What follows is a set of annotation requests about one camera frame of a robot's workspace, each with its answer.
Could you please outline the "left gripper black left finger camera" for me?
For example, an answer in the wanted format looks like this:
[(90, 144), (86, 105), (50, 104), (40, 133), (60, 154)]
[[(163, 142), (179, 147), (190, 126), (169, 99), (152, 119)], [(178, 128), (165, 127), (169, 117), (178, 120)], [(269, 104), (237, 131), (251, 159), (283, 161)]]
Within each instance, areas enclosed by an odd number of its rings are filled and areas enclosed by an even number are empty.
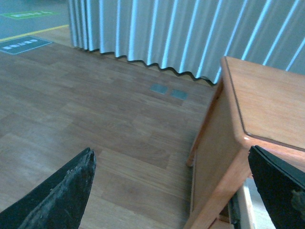
[(77, 229), (93, 184), (96, 157), (84, 149), (0, 214), (2, 229)]

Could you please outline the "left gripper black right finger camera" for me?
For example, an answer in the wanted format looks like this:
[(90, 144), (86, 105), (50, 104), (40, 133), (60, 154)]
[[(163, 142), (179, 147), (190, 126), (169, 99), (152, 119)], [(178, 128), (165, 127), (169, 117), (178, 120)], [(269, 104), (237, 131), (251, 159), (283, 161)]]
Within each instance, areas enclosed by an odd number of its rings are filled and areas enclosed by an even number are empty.
[(277, 229), (305, 227), (305, 173), (260, 146), (252, 146), (249, 166), (257, 191)]

